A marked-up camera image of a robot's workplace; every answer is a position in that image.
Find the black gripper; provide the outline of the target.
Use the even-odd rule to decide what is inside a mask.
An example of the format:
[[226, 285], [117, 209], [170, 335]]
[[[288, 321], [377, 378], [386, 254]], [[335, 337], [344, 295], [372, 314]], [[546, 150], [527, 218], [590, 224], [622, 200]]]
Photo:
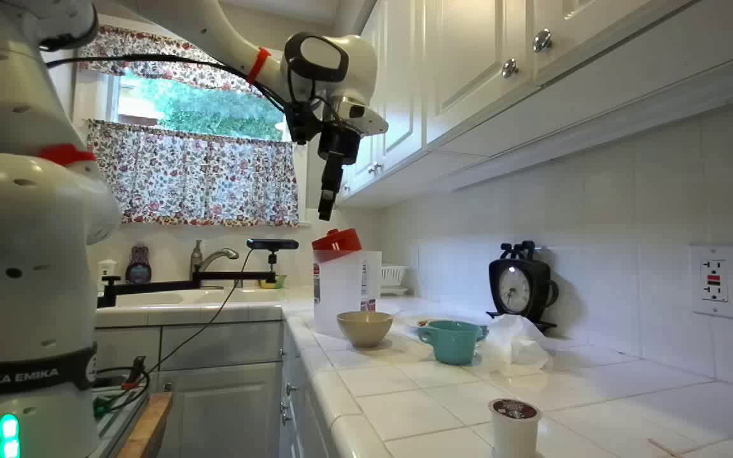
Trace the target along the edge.
[[342, 187], [344, 168], [356, 162], [359, 153], [359, 136], [344, 127], [330, 127], [321, 132], [318, 156], [323, 158], [323, 176], [321, 176], [321, 202], [318, 202], [318, 219], [330, 223], [336, 190]]

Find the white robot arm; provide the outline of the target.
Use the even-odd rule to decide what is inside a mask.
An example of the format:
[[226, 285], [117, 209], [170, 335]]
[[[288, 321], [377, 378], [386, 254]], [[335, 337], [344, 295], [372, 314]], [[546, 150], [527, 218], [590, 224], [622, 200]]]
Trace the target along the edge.
[[[359, 140], [387, 127], [370, 108], [377, 55], [359, 36], [296, 33], [284, 55], [247, 42], [220, 0], [117, 0], [246, 76], [318, 140], [330, 215]], [[90, 458], [97, 291], [86, 247], [120, 209], [70, 123], [43, 57], [97, 36], [95, 0], [0, 0], [0, 458]]]

